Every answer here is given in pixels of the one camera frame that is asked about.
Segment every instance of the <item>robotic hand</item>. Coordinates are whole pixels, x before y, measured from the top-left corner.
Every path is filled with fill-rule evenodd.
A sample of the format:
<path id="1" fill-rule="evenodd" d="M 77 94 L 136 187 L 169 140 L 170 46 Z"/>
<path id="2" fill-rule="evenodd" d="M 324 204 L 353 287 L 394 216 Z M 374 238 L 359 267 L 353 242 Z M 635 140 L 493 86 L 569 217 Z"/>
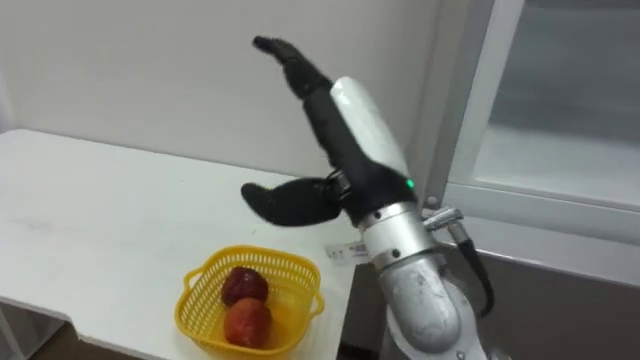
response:
<path id="1" fill-rule="evenodd" d="M 447 228 L 487 295 L 481 316 L 493 307 L 493 291 L 473 242 L 455 209 L 422 219 L 413 182 L 398 144 L 360 84 L 326 78 L 293 45 L 256 37 L 253 45 L 283 67 L 302 101 L 313 132 L 335 170 L 266 189 L 245 184 L 242 196 L 264 220 L 307 226 L 344 210 L 360 230 L 386 297 L 388 336 L 381 358 L 487 359 L 476 315 L 464 294 L 443 277 L 441 246 L 431 232 Z"/>

